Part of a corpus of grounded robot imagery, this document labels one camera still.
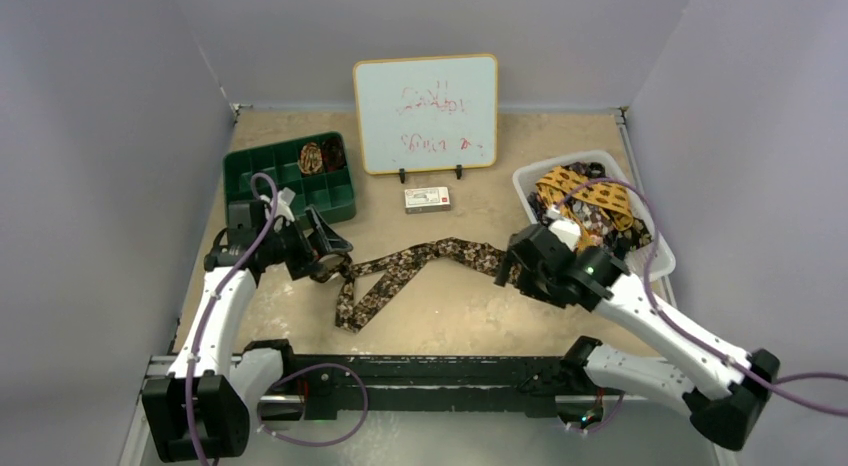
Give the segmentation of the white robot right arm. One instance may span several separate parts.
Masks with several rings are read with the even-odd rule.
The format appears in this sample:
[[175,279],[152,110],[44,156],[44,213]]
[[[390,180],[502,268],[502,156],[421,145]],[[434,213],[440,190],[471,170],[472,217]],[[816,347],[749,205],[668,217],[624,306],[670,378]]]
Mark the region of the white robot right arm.
[[576,252],[539,224],[510,237],[495,282],[508,278],[525,296],[577,305],[618,324],[656,353],[635,356],[582,336],[563,358],[569,390],[635,394],[687,417],[717,446],[744,447],[780,368],[772,353],[720,339],[659,299],[621,259],[599,247]]

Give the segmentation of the brown floral tie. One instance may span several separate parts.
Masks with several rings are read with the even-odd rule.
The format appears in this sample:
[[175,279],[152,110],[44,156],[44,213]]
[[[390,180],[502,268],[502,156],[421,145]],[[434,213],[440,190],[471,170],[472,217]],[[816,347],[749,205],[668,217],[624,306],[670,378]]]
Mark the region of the brown floral tie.
[[[425,242],[382,256],[354,263],[343,279],[335,305],[335,326],[350,333],[361,331],[430,262],[448,259],[478,273],[495,277],[505,251],[489,243],[457,237]],[[360,299],[355,283],[364,276],[381,277]]]

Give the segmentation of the green compartment tray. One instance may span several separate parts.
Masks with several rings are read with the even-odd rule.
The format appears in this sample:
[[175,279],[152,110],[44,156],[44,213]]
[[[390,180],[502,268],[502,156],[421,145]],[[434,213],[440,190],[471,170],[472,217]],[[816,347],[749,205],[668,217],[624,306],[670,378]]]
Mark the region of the green compartment tray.
[[290,209],[304,228],[309,226],[304,213],[308,205],[313,205],[329,224],[354,218],[357,207],[348,161],[341,170],[324,170],[312,176],[303,176],[298,168],[299,153],[305,144],[317,142],[321,146],[332,136],[343,139],[340,133],[330,131],[227,154],[223,159],[225,202],[252,199],[251,177],[261,172],[270,176],[280,190],[288,188],[295,193]]

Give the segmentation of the white plastic basket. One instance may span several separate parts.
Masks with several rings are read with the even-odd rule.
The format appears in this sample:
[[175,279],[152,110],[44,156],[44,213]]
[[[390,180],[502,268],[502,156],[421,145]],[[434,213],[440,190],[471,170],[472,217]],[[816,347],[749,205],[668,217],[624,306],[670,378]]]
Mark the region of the white plastic basket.
[[[574,162],[600,163],[604,167],[608,177],[622,181],[629,179],[629,176],[619,166],[614,157],[603,150],[588,150],[566,154],[520,167],[513,173],[512,182],[530,223],[538,222],[527,200],[527,197],[536,190],[535,183],[555,166],[563,166]],[[650,255],[652,247],[653,245],[649,244],[628,253],[625,257],[625,262],[631,270],[642,274],[644,263],[648,259],[652,259],[649,277],[651,281],[657,281],[674,271],[676,258],[664,238],[660,239],[658,249],[654,255]]]

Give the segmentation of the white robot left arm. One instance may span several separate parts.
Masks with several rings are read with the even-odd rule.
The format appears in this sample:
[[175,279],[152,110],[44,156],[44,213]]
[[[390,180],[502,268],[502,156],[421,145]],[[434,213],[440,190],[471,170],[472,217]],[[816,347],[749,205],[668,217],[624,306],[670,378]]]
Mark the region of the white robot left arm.
[[159,458],[212,465],[246,450],[258,424],[257,406],[268,389],[284,395],[297,385],[298,368],[285,359],[287,342],[251,344],[232,361],[247,306],[271,266],[292,279],[326,272],[322,260],[352,251],[312,206],[303,228],[282,196],[235,201],[226,227],[204,258],[200,304],[183,347],[168,371],[149,380],[141,401]]

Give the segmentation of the small white cardboard box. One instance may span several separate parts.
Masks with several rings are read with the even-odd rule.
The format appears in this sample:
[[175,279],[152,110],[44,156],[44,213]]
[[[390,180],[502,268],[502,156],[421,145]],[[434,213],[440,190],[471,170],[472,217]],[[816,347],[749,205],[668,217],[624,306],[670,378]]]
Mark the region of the small white cardboard box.
[[450,211],[449,189],[444,186],[410,188],[404,191],[404,210],[407,214]]

